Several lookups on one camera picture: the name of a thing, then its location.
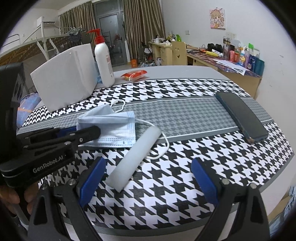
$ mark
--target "blue gripper pad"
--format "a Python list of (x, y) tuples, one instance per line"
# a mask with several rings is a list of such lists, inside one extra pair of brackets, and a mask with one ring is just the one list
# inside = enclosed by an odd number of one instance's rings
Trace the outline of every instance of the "blue gripper pad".
[(57, 134), (57, 137), (64, 137), (64, 136), (67, 136), (69, 135), (69, 133), (71, 132), (75, 132), (76, 131), (76, 127), (73, 126), (73, 127), (70, 127), (70, 128), (64, 128), (64, 129), (61, 129), (59, 131), (59, 133)]
[(77, 185), (76, 188), (80, 198), (79, 204), (82, 208), (91, 201), (106, 171), (106, 164), (106, 160), (101, 158), (99, 161), (95, 161), (88, 170), (84, 171), (81, 178), (79, 177), (81, 185)]
[(207, 202), (212, 203), (215, 207), (218, 205), (217, 189), (206, 171), (195, 158), (191, 163), (191, 172), (193, 173), (199, 187), (205, 195)]

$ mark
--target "white box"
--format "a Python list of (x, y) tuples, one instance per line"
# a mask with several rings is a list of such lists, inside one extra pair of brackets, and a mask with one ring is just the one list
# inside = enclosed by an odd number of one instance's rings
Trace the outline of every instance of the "white box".
[(89, 97), (97, 84), (97, 75), (91, 44), (70, 48), (31, 73), (50, 112)]
[(163, 60), (161, 58), (157, 58), (156, 59), (156, 66), (161, 66), (162, 61)]
[(40, 17), (37, 19), (37, 27), (41, 24), (41, 22), (45, 21), (45, 17)]

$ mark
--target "red snack package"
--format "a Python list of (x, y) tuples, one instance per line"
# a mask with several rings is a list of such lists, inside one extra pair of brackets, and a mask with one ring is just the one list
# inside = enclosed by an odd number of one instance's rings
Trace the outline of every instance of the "red snack package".
[(121, 77), (123, 77), (127, 81), (137, 81), (138, 79), (141, 79), (147, 74), (147, 71), (145, 70), (135, 70), (128, 72)]

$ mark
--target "gray door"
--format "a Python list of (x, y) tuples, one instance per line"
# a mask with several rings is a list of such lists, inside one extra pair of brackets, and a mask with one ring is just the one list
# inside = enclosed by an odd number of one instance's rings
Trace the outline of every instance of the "gray door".
[(109, 0), (95, 4), (96, 23), (101, 29), (110, 52), (113, 66), (127, 63), (125, 48), (125, 31), (122, 4), (118, 0)]

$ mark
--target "smartphone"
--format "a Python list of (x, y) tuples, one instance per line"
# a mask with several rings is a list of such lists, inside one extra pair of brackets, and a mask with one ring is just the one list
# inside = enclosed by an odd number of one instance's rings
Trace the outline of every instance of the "smartphone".
[(218, 92), (215, 96), (242, 131), (249, 144), (258, 143), (268, 137), (268, 131), (240, 97), (227, 92)]

